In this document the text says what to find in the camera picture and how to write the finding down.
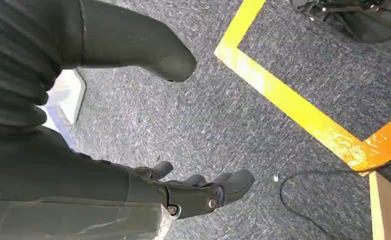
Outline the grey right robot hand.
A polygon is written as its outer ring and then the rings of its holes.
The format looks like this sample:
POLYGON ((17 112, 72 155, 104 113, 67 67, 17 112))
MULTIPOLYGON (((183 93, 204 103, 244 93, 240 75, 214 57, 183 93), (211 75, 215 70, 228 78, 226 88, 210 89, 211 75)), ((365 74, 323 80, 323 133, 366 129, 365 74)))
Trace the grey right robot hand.
POLYGON ((158 203, 179 218, 240 200, 254 176, 242 169, 213 182, 201 175, 161 182, 173 167, 115 164, 71 149, 44 127, 48 91, 61 71, 138 66, 181 83, 191 51, 164 23, 98 0, 0 0, 0 198, 76 198, 158 203))

